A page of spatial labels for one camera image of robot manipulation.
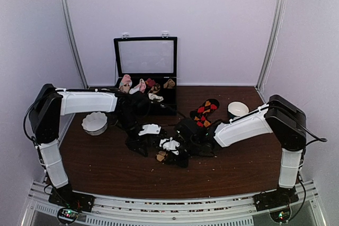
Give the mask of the beige brown argyle sock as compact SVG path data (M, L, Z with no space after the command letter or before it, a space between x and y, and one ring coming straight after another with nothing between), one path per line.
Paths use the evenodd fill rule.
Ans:
M159 162L164 162L167 158L167 152L166 151L159 151L157 154L156 154L156 160L159 161Z

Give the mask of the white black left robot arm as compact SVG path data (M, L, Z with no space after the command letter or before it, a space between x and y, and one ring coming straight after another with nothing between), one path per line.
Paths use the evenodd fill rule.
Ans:
M158 124L139 124L134 104L146 98L141 93L132 95L117 88L67 89L44 84L23 118L23 131L36 147L41 166L55 187L56 199L65 207L76 203L76 195L65 186L69 185L59 146L74 116L81 113L114 113L118 122L137 147L142 147L148 135L158 136Z

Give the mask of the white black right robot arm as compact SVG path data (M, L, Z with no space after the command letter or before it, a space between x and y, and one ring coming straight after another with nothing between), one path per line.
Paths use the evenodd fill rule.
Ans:
M190 112L175 126L175 136L161 139L159 148L166 159L187 167L190 156L213 157L215 151L234 143L273 133L281 144L282 159L278 189L272 193L275 205L283 205L292 197L302 152L306 146L305 113L280 95L253 111L241 102L228 105L229 121L211 122L208 117L220 106L210 98Z

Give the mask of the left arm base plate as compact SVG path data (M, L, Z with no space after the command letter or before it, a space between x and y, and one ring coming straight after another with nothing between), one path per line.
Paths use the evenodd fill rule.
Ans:
M89 194L74 192L72 185L68 183L60 188L56 188L52 185L48 201L49 203L67 207L76 211L91 212L95 197Z

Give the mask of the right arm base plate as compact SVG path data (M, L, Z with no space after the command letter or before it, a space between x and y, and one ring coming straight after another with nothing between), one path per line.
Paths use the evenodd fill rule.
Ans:
M257 211L264 211L289 205L299 201L296 188L278 187L276 190L269 192L260 192L253 196L254 204Z

